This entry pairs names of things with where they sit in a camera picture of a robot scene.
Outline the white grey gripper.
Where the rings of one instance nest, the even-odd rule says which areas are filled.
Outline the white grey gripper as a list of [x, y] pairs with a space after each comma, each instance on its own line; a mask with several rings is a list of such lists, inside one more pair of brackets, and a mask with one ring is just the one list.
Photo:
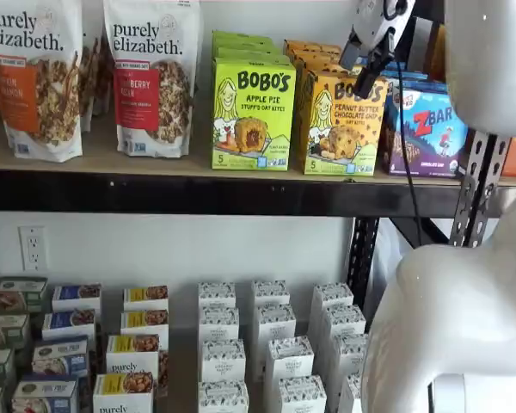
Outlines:
[[[415, 0], [361, 0], [357, 2], [353, 31], [357, 37], [349, 37], [344, 46], [339, 65], [351, 70], [358, 57], [368, 54], [393, 29], [396, 46], [407, 26]], [[390, 63], [390, 55], [371, 54], [354, 85], [354, 94], [368, 97], [381, 72]]]

